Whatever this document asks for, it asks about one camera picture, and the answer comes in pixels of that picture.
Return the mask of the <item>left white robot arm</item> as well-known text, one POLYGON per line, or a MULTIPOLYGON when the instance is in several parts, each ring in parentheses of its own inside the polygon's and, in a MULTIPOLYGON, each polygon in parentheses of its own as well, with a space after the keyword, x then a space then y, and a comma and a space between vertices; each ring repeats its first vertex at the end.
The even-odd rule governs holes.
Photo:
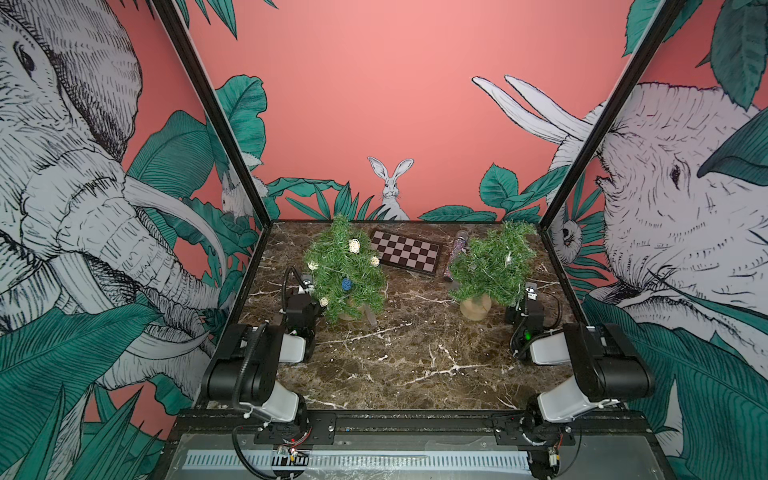
POLYGON ((321 313, 310 294, 295 293, 287 297, 277 322, 227 327, 203 375, 203 399, 303 434, 309 428, 306 401, 277 380, 277 371, 282 364, 311 358, 321 313))

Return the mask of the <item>small christmas tree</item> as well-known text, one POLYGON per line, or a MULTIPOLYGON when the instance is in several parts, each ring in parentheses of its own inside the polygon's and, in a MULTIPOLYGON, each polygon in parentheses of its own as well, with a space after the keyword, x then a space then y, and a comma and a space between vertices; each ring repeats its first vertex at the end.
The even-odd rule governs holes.
POLYGON ((451 268, 458 284, 452 296, 465 318, 481 321, 494 304, 506 308, 525 297, 536 257, 528 237, 535 233, 530 223, 505 222, 469 241, 451 268))
POLYGON ((377 315, 383 312, 387 280, 380 264, 377 267, 371 265, 372 257, 378 255, 368 234, 355 227, 344 215, 336 216, 329 228, 318 234, 305 251, 306 267, 309 261, 319 264, 317 270, 309 270, 315 286, 312 297, 318 303, 323 297, 329 299, 327 307, 320 305, 329 323, 360 319, 368 313, 377 315), (360 242, 358 253, 349 251, 349 241, 352 239, 360 242), (342 290, 344 278, 353 282, 351 291, 342 290))

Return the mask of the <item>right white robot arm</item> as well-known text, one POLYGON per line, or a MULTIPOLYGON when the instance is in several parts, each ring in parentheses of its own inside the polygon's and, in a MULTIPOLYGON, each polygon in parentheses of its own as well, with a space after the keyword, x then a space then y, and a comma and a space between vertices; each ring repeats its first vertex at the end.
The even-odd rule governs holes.
POLYGON ((523 438, 552 446, 577 418, 596 409, 651 396, 655 377, 622 328, 613 323, 563 323, 544 328, 543 304, 526 296, 505 310, 514 358, 538 366, 568 364, 572 375, 534 395, 520 420, 523 438))

